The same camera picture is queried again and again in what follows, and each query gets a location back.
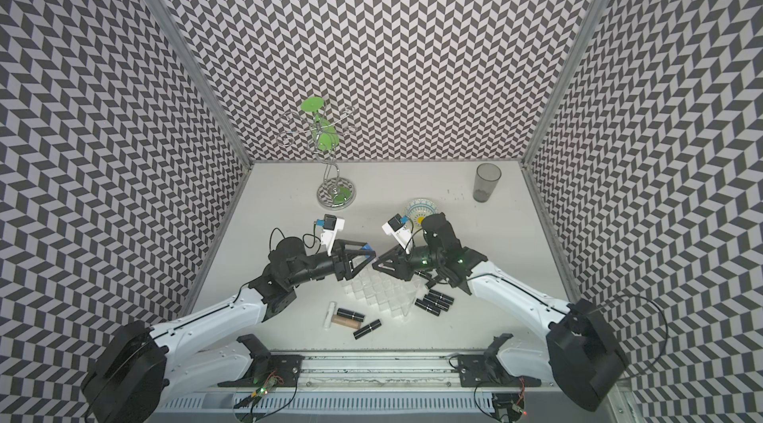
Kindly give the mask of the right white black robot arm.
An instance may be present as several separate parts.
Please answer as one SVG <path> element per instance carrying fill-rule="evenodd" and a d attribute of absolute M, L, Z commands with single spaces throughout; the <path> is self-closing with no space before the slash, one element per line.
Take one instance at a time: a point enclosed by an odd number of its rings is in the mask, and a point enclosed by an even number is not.
<path fill-rule="evenodd" d="M 375 270 L 403 281 L 418 271 L 432 271 L 450 287 L 508 312 L 540 339 L 540 345 L 498 339 L 496 359 L 506 375 L 553 382 L 590 412 L 624 375 L 628 357 L 612 325 L 593 303 L 586 299 L 570 303 L 510 276 L 483 253 L 462 245 L 444 213 L 421 222 L 421 246 L 415 245 L 414 234 L 400 215 L 381 229 L 395 238 L 397 246 L 379 256 Z"/>

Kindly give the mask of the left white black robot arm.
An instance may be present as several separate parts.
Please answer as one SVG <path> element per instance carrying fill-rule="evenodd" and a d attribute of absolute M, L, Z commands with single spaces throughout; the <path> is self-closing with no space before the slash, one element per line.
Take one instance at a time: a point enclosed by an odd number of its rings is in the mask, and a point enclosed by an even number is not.
<path fill-rule="evenodd" d="M 266 353 L 251 330 L 284 311 L 298 286 L 329 276 L 350 281 L 376 256 L 359 241 L 338 239 L 308 254 L 301 238 L 280 240 L 262 274 L 234 297 L 174 321 L 116 330 L 81 383 L 85 413 L 99 422 L 144 422 L 169 400 L 242 379 Z"/>

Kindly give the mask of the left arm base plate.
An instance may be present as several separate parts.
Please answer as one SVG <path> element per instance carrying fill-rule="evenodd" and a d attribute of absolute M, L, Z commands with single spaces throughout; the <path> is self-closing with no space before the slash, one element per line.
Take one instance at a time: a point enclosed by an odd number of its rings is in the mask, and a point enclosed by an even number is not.
<path fill-rule="evenodd" d="M 275 355 L 254 334 L 240 336 L 236 342 L 246 348 L 244 355 L 250 358 L 250 363 L 239 378 L 227 378 L 220 382 L 218 387 L 265 387 L 266 379 L 270 375 L 276 379 L 275 387 L 297 386 L 302 373 L 303 355 Z"/>

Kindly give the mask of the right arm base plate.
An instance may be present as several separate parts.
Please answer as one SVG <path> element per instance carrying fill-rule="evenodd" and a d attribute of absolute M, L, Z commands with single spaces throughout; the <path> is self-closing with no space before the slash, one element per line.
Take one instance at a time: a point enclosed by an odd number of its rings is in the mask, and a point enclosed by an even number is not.
<path fill-rule="evenodd" d="M 534 339 L 504 333 L 482 353 L 457 353 L 448 358 L 462 387 L 479 383 L 498 387 L 540 387 L 548 372 L 546 351 Z"/>

